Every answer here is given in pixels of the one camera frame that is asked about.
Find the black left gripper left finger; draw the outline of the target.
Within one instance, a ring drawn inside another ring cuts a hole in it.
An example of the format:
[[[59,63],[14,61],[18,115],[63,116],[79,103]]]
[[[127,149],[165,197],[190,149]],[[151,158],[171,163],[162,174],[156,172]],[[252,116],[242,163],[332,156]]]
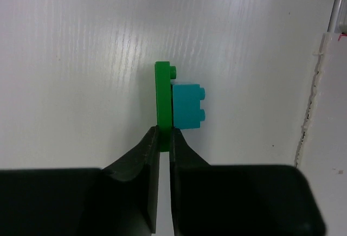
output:
[[[159,129],[109,166],[1,171],[1,235],[151,235]]]

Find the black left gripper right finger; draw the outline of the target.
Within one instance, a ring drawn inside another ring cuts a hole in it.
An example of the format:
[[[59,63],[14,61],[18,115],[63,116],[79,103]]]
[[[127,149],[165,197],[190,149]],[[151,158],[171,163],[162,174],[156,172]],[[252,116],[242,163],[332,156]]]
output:
[[[211,165],[179,129],[170,139],[175,235],[324,235],[305,176],[291,165]]]

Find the small teal lego brick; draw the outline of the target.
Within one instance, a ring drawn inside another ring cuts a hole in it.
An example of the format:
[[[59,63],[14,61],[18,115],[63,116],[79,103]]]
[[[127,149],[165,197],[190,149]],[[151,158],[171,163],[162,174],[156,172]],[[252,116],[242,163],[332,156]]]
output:
[[[171,87],[173,126],[181,130],[199,129],[205,121],[205,110],[201,108],[205,89],[190,82],[173,82]]]

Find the green lego plate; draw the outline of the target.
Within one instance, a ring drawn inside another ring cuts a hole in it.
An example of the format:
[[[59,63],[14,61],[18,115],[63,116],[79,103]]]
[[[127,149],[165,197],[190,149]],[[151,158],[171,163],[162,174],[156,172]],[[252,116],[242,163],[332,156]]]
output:
[[[160,152],[168,152],[170,150],[170,136],[173,127],[171,81],[176,79],[176,75],[176,67],[170,65],[168,61],[155,62],[155,90]]]

